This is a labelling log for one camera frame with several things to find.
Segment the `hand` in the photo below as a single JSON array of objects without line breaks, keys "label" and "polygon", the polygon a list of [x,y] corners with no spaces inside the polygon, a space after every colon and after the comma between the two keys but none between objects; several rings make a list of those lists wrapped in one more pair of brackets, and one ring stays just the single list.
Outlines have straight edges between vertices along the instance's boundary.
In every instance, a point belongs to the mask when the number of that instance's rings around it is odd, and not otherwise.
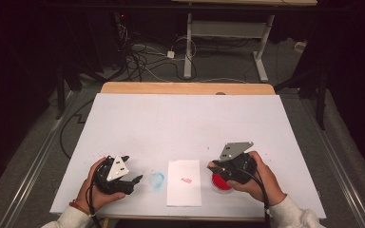
[{"label": "hand", "polygon": [[[96,167],[99,166],[100,163],[103,162],[105,159],[106,158],[102,158],[102,159],[98,160],[97,162],[95,162],[91,166],[90,171],[88,172],[88,177],[83,182],[82,187],[79,190],[78,198],[75,200],[75,202],[85,212],[90,212],[90,210],[88,208],[88,205],[87,205],[86,196],[87,196],[87,199],[88,199],[89,191],[91,191],[91,189],[89,189],[90,182],[93,178],[94,171],[96,170]],[[117,200],[123,199],[125,197],[125,193],[121,193],[121,192],[114,193],[112,195],[102,193],[102,192],[100,192],[100,190],[95,185],[93,185],[93,190],[92,191],[93,191],[93,207],[96,211],[100,210],[100,208],[102,208],[104,205],[106,205],[110,202],[117,201]]]},{"label": "hand", "polygon": [[[269,205],[274,206],[282,202],[286,195],[280,190],[277,178],[275,177],[272,170],[266,165],[262,158],[259,156],[257,151],[249,152],[251,158],[253,158],[257,163],[258,173],[256,173],[256,178],[260,180],[259,176],[262,178],[263,185],[265,186],[266,194],[268,195]],[[241,184],[234,180],[229,180],[227,182],[229,186],[237,191],[247,192],[256,200],[263,201],[263,194],[260,187],[254,180],[248,181],[246,184]]]}]

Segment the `gray carpet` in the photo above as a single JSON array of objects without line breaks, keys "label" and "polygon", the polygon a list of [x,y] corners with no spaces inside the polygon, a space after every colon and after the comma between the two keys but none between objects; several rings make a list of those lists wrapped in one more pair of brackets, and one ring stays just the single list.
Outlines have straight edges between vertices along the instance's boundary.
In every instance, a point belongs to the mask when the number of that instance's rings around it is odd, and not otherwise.
[{"label": "gray carpet", "polygon": [[[288,40],[278,46],[272,44],[267,46],[262,59],[270,78],[270,84],[283,82],[292,75],[300,57],[300,54],[292,50],[294,44],[293,41]],[[162,53],[167,51],[167,48],[162,46],[150,45]],[[212,48],[199,49],[198,55],[194,57],[197,70],[197,77],[194,81],[229,78],[207,81],[207,83],[237,83],[231,79],[259,83],[258,74],[251,60],[251,50],[255,50],[256,47],[257,42],[250,41],[244,47],[229,47],[212,57],[204,57],[212,53]],[[159,59],[157,56],[145,56],[148,61]],[[177,65],[179,75],[183,75],[183,63],[175,61],[173,63]],[[145,71],[143,81],[181,81],[175,77],[175,67],[170,64],[153,68],[151,72],[156,77]],[[35,158],[39,158],[41,151],[47,152],[47,156],[42,159],[44,165],[36,174],[38,178],[31,183],[30,191],[24,197],[24,204],[19,201],[14,203],[19,207],[18,214],[10,213],[13,218],[8,219],[10,221],[8,226],[5,226],[5,223],[2,227],[41,227],[58,218],[48,211],[68,164],[68,158],[60,146],[59,133],[70,118],[64,128],[63,146],[71,155],[84,127],[82,123],[78,123],[78,117],[72,117],[72,115],[94,98],[101,88],[100,85],[92,83],[87,76],[82,76],[82,79],[84,88],[80,92],[70,93],[67,99],[67,111],[62,120],[55,120],[56,100],[55,94],[52,95],[52,106],[29,130],[2,176],[0,180],[0,222],[2,218],[8,217],[5,217],[5,214],[13,205],[12,200],[18,199],[16,192],[19,190],[22,180],[28,177],[29,168],[33,165]],[[279,94],[328,217],[321,223],[326,227],[365,227],[365,161],[358,153],[346,126],[337,114],[335,104],[329,94],[325,112],[327,129],[321,132],[310,115],[313,111],[311,109],[314,101],[302,101],[296,92],[295,89],[284,89]],[[86,119],[90,105],[88,104],[78,112],[78,114],[82,114],[82,120]],[[47,142],[46,139],[52,139],[52,142]],[[347,181],[345,183],[343,183],[343,176],[340,176],[341,173],[338,174],[336,171],[337,163],[330,157],[332,148],[334,148],[337,158],[342,161],[341,165],[343,165],[345,173],[349,175],[345,177]],[[292,168],[296,172],[296,168],[291,167],[290,164],[288,164],[288,168]],[[349,196],[353,196],[352,192],[347,191],[349,186],[356,191],[356,196],[359,197],[362,206],[360,203],[354,206],[349,202]]]}]

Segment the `person's right hand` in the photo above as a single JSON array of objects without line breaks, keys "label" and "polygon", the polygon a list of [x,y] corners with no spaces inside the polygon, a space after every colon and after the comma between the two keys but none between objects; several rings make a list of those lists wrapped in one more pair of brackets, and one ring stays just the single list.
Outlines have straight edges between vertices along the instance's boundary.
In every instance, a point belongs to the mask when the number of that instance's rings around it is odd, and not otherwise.
[{"label": "person's right hand", "polygon": [[[263,185],[265,186],[268,195],[269,205],[274,206],[282,202],[286,198],[286,195],[280,190],[277,178],[272,170],[262,161],[262,158],[257,151],[251,151],[249,152],[249,155],[257,163],[259,174],[256,173],[255,177],[258,180],[260,180],[259,176],[262,178]],[[245,184],[229,180],[227,184],[237,191],[249,193],[256,200],[263,201],[262,191],[254,180],[250,180]]]}]

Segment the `person's left hand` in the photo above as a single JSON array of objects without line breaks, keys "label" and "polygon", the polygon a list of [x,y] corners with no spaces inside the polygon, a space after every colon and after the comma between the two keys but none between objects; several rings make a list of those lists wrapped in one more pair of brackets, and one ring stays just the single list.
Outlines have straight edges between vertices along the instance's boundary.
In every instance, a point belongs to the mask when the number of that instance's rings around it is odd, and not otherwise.
[{"label": "person's left hand", "polygon": [[[99,166],[101,162],[103,162],[106,158],[102,158],[98,161],[96,161],[90,168],[90,171],[88,172],[87,179],[83,182],[81,189],[79,190],[78,198],[75,200],[76,204],[78,204],[85,212],[90,212],[86,196],[88,199],[89,191],[91,189],[88,189],[90,187],[90,182],[93,178],[94,171],[96,170],[96,167]],[[93,207],[96,211],[100,210],[104,205],[117,201],[120,199],[123,199],[125,197],[125,193],[117,192],[111,195],[102,193],[97,186],[93,185]]]}]

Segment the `red object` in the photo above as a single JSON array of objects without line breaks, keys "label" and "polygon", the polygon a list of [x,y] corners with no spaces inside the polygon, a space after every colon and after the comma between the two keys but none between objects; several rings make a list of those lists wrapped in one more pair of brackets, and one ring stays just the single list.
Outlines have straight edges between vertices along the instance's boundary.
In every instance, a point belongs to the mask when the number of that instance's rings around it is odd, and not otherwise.
[{"label": "red object", "polygon": [[212,182],[220,190],[227,191],[232,189],[219,174],[212,174]]}]

